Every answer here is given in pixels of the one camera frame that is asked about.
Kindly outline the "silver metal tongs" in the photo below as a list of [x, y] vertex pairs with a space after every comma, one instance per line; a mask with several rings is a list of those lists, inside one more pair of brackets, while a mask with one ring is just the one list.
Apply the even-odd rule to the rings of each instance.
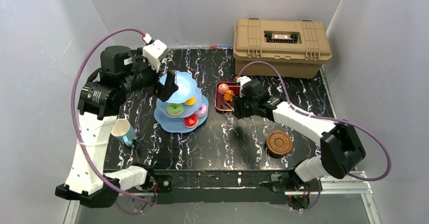
[[224, 94], [223, 94], [223, 100], [225, 102], [225, 104], [234, 112], [234, 106], [233, 106], [233, 98], [234, 98], [234, 93], [231, 89], [227, 90]]

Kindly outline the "red rectangular tray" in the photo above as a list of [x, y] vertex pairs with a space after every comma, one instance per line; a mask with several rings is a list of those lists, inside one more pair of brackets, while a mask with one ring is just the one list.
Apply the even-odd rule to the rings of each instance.
[[[238, 86], [236, 83], [234, 82], [220, 82], [220, 83], [226, 83], [229, 86], [229, 89], [231, 89], [234, 92], [234, 96], [239, 95], [240, 86]], [[217, 86], [216, 86], [216, 94], [215, 94], [215, 108], [220, 112], [232, 112], [232, 110], [225, 104], [223, 100], [223, 95], [220, 95], [217, 92]]]

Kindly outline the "yellow cake slice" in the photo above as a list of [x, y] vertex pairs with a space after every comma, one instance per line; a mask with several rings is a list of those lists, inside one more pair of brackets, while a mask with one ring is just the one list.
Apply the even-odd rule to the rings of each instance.
[[183, 104], [186, 106], [193, 106], [195, 104], [196, 98], [191, 97], [190, 99], [186, 100]]

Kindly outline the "red glazed donut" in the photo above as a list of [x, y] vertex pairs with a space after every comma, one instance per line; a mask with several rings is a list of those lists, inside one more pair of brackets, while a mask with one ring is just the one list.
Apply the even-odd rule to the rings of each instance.
[[199, 118], [195, 114], [184, 118], [184, 126], [187, 128], [194, 128], [198, 124]]

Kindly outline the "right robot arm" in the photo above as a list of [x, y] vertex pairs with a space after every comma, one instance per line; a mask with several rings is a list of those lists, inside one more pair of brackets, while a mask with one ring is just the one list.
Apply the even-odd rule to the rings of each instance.
[[353, 126], [315, 118], [281, 98], [272, 97], [257, 79], [242, 76], [236, 82], [240, 92], [233, 97], [235, 117], [258, 115], [298, 131], [319, 147], [320, 156], [293, 168], [293, 176], [301, 182], [328, 175], [342, 179], [366, 157]]

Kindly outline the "green glazed donut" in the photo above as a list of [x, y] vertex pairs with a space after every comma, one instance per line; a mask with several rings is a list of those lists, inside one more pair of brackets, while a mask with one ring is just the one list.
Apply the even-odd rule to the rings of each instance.
[[168, 103], [167, 113], [171, 116], [180, 116], [184, 112], [182, 104]]

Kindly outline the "blue three-tier cake stand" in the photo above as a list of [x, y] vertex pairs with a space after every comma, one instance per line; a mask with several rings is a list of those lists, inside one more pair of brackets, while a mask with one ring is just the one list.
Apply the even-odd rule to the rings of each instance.
[[[188, 72], [177, 73], [177, 85], [179, 90], [175, 92], [171, 98], [162, 102], [157, 99], [156, 108], [154, 111], [154, 118], [160, 124], [161, 128], [170, 133], [188, 133], [202, 125], [208, 114], [208, 99], [202, 94], [200, 88], [197, 87], [197, 82], [192, 78]], [[195, 97], [196, 101], [193, 106], [186, 106], [183, 103]], [[184, 106], [184, 112], [180, 116], [171, 116], [167, 113], [168, 103], [182, 104]], [[207, 114], [204, 117], [199, 118], [198, 124], [194, 128], [187, 128], [184, 126], [184, 118], [194, 114], [194, 112], [201, 106], [201, 104], [207, 105]]]

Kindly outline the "purple glazed donut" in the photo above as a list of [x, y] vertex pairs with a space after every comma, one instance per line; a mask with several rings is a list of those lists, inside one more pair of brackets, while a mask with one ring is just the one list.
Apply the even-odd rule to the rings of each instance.
[[207, 105], [201, 104], [201, 106], [194, 112], [194, 114], [198, 117], [204, 117], [207, 114]]

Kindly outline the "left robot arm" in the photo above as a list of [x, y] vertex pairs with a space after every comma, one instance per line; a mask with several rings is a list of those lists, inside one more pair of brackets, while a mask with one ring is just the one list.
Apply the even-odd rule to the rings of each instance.
[[71, 171], [55, 189], [57, 197], [77, 200], [88, 208], [111, 207], [119, 194], [148, 183], [153, 175], [151, 167], [135, 163], [126, 169], [103, 173], [111, 132], [119, 123], [118, 114], [127, 95], [150, 89], [162, 101], [178, 90], [176, 73], [169, 70], [166, 81], [160, 82], [160, 63], [169, 52], [157, 40], [138, 49], [109, 46], [100, 54], [101, 66], [87, 79], [72, 101], [78, 110], [73, 117], [77, 143]]

